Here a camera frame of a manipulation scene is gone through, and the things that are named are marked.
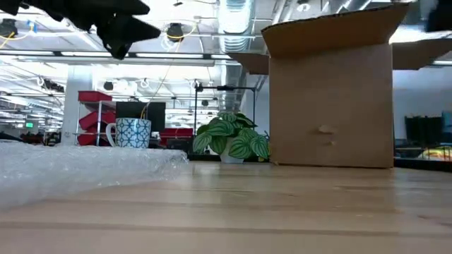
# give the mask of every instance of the ceiling light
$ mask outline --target ceiling light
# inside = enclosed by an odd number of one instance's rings
[[[212,59],[217,59],[217,60],[229,60],[229,59],[232,59],[231,56],[228,56],[226,54],[212,54],[210,57]]]
[[[311,4],[300,4],[297,7],[297,11],[302,12],[302,11],[309,11],[311,9]]]
[[[31,50],[0,50],[0,54],[5,55],[38,55],[38,56],[53,56],[54,52],[46,51],[31,51]]]
[[[327,11],[329,6],[330,6],[330,1],[327,1],[326,4],[322,8],[322,12]]]
[[[61,54],[63,56],[104,56],[104,57],[112,56],[108,52],[62,52]]]
[[[433,64],[443,65],[443,66],[452,66],[452,61],[434,61]]]
[[[202,54],[159,54],[159,53],[137,53],[137,57],[159,58],[159,59],[203,59]]]
[[[368,0],[368,1],[365,2],[359,9],[360,9],[361,11],[364,10],[371,2],[372,2],[372,0]]]

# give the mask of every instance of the box flap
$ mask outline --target box flap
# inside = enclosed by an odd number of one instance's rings
[[[328,50],[382,44],[389,41],[409,4],[296,20],[262,30],[274,58],[293,58]]]
[[[267,55],[248,53],[227,53],[227,55],[243,65],[250,74],[268,75],[270,57]]]
[[[393,43],[393,69],[419,70],[452,50],[451,39]]]

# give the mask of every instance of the desk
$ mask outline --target desk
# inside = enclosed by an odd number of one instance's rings
[[[192,164],[0,214],[2,254],[450,253],[452,174]]]

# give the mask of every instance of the yellow cable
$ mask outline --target yellow cable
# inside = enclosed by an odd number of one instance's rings
[[[194,24],[193,24],[193,29],[192,29],[191,32],[189,32],[188,34],[182,35],[182,36],[171,36],[171,35],[168,35],[168,34],[167,34],[167,37],[168,37],[168,38],[171,38],[171,39],[182,39],[182,38],[185,38],[185,37],[191,35],[192,33],[194,33],[197,27],[198,27],[198,24],[194,23]]]
[[[177,45],[177,48],[176,48],[175,52],[179,51],[181,43],[182,43],[182,40],[179,39],[179,44]],[[145,114],[146,109],[149,107],[150,102],[152,102],[152,99],[157,95],[158,91],[160,90],[160,88],[162,87],[163,83],[167,79],[168,73],[170,72],[170,69],[171,69],[173,63],[174,63],[174,59],[171,61],[171,64],[168,66],[167,72],[165,73],[165,76],[163,77],[162,82],[157,87],[157,90],[154,92],[154,95],[149,99],[149,102],[146,104],[146,106],[144,106],[143,110],[141,111],[140,119],[144,119],[145,118],[144,114]]]
[[[6,45],[6,43],[12,38],[12,36],[14,36],[14,32],[12,32],[12,33],[8,36],[8,38],[6,38],[5,41],[0,45],[0,49],[3,48],[3,47]]]

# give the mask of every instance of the mug handle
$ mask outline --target mug handle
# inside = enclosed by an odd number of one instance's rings
[[[108,142],[110,143],[110,145],[112,146],[112,147],[115,147],[116,146],[116,144],[114,143],[114,139],[112,138],[112,128],[116,128],[116,124],[115,123],[109,123],[109,124],[107,124],[107,127],[106,127],[106,129],[105,129],[105,132],[106,132],[106,134],[107,134],[107,139],[108,139]]]

